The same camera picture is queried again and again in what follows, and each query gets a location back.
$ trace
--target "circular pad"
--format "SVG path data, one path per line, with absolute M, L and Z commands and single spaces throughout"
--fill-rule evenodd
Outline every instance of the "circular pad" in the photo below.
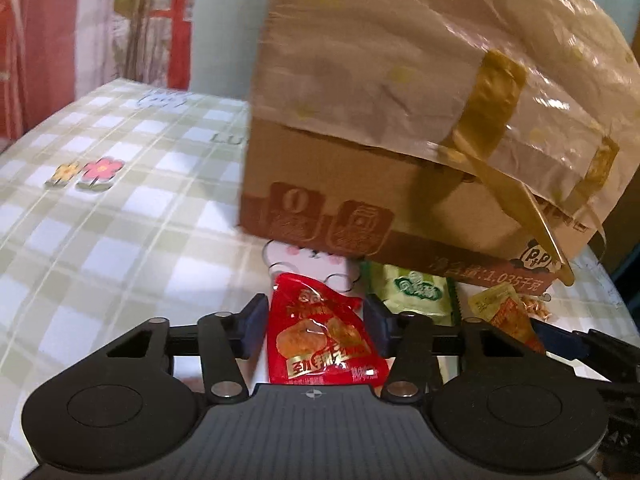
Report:
M 140 466 L 178 447 L 196 424 L 195 396 L 145 361 L 80 363 L 38 388 L 22 410 L 37 459 L 98 473 Z
M 526 378 L 517 370 L 454 378 L 434 394 L 431 420 L 461 455 L 516 473 L 574 464 L 598 447 L 607 428 L 595 389 L 575 378 Z

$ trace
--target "plastic bag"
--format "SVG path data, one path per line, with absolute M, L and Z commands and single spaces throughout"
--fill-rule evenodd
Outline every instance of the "plastic bag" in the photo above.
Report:
M 254 120 L 481 177 L 453 136 L 474 131 L 492 169 L 589 228 L 640 161 L 640 68 L 593 0 L 271 0 L 253 82 Z
M 527 309 L 529 316 L 537 317 L 546 323 L 551 322 L 551 320 L 556 317 L 546 307 L 546 301 L 542 301 L 540 298 L 533 296 L 527 296 L 526 294 L 521 295 L 520 299 L 522 303 L 524 303 L 524 308 Z
M 371 291 L 394 314 L 417 312 L 438 325 L 460 322 L 455 285 L 450 278 L 403 269 L 389 264 L 365 262 Z
M 545 353 L 529 316 L 511 283 L 502 282 L 469 298 L 473 313 L 526 346 Z
M 311 278 L 279 275 L 267 328 L 271 383 L 384 383 L 388 366 L 354 313 L 360 303 Z

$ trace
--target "red snack packet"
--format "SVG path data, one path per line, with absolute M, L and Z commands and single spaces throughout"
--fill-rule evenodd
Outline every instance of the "red snack packet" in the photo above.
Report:
M 305 276 L 275 280 L 267 327 L 269 379 L 276 384 L 383 384 L 388 374 L 347 298 Z

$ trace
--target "cardboard box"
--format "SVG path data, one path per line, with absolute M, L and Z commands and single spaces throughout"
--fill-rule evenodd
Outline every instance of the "cardboard box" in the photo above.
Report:
M 531 294 L 640 162 L 640 68 L 592 0 L 271 0 L 251 102 L 248 232 Z
M 567 257 L 593 229 L 544 203 Z M 240 225 L 249 233 L 349 257 L 541 294 L 551 259 L 473 176 L 260 119 L 252 123 Z

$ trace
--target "table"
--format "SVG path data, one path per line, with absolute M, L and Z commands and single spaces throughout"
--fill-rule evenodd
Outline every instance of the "table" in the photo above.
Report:
M 35 466 L 20 428 L 30 392 L 140 322 L 238 312 L 270 291 L 270 271 L 334 266 L 362 292 L 356 263 L 295 248 L 283 258 L 285 246 L 234 227 L 247 123 L 245 102 L 121 79 L 0 156 L 0 480 Z M 589 249 L 574 270 L 573 287 L 549 290 L 554 323 L 640 346 Z M 475 290 L 459 285 L 463 305 Z M 249 384 L 265 381 L 264 352 L 242 370 Z M 177 359 L 176 375 L 200 387 L 197 360 Z

